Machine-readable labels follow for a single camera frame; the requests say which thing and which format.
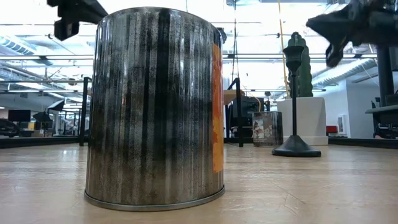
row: ceiling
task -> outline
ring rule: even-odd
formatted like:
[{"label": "ceiling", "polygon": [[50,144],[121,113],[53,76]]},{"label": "ceiling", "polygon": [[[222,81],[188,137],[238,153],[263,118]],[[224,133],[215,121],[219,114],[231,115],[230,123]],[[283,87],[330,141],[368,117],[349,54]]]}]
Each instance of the ceiling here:
[{"label": "ceiling", "polygon": [[[237,43],[239,54],[281,54],[279,18],[282,19],[284,46],[291,33],[298,31],[307,41],[311,54],[323,54],[328,42],[305,27],[308,18],[341,9],[343,5],[326,4],[322,0],[298,0],[282,3],[281,13],[277,1],[242,0],[236,12],[227,5],[227,0],[99,0],[108,13],[138,6],[160,6],[188,11],[223,27],[228,38],[223,45],[224,54],[233,53],[234,18],[237,21]],[[7,35],[22,45],[30,46],[36,55],[93,55],[96,26],[81,24],[79,34],[63,42],[53,37],[53,23],[59,20],[57,8],[48,7],[46,0],[2,1],[0,34]],[[358,48],[347,46],[345,52],[371,53],[368,45]],[[17,55],[0,46],[0,54]],[[51,76],[53,80],[91,77],[92,60],[51,60],[52,65],[33,61],[8,61],[8,63],[30,72]],[[325,63],[312,63],[312,73],[324,69]],[[231,62],[224,63],[223,75],[232,74]],[[284,84],[284,66],[281,60],[241,61],[239,74],[246,88],[278,88]],[[81,88],[81,85],[65,88]]]}]

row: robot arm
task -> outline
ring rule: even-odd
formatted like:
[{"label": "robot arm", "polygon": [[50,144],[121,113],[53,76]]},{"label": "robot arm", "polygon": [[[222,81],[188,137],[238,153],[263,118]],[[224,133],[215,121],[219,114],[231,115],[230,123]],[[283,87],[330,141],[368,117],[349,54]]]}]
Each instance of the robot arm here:
[{"label": "robot arm", "polygon": [[108,15],[97,0],[47,0],[47,4],[58,6],[61,19],[54,23],[54,36],[59,40],[79,33],[79,22],[97,24]]},{"label": "robot arm", "polygon": [[386,0],[351,0],[342,10],[311,18],[307,26],[329,41],[326,64],[335,67],[348,42],[353,46],[398,45],[396,5]]}]

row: black lamp stand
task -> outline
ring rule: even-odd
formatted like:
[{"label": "black lamp stand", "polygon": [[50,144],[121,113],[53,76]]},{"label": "black lamp stand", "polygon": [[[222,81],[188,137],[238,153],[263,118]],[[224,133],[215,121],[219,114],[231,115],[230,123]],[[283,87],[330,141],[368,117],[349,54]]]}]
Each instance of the black lamp stand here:
[{"label": "black lamp stand", "polygon": [[283,52],[286,55],[286,66],[291,72],[292,76],[292,123],[293,123],[293,135],[286,140],[283,145],[272,150],[272,155],[275,156],[290,156],[290,157],[319,157],[321,152],[307,143],[297,135],[297,69],[301,65],[301,54],[304,50],[302,46],[290,46],[286,47]]}]

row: white pedestal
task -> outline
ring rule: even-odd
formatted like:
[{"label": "white pedestal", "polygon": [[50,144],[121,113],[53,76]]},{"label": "white pedestal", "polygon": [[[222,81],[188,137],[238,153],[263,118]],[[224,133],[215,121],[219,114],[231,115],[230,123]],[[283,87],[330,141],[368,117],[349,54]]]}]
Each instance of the white pedestal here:
[{"label": "white pedestal", "polygon": [[[277,102],[282,112],[284,141],[292,135],[292,99]],[[325,100],[322,97],[297,98],[297,134],[310,146],[328,144]]]}]

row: red object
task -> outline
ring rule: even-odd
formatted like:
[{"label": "red object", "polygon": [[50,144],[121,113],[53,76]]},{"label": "red object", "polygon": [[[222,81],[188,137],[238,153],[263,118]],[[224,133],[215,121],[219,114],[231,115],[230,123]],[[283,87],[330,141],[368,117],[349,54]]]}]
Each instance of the red object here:
[{"label": "red object", "polygon": [[337,133],[337,126],[326,126],[326,133]]}]

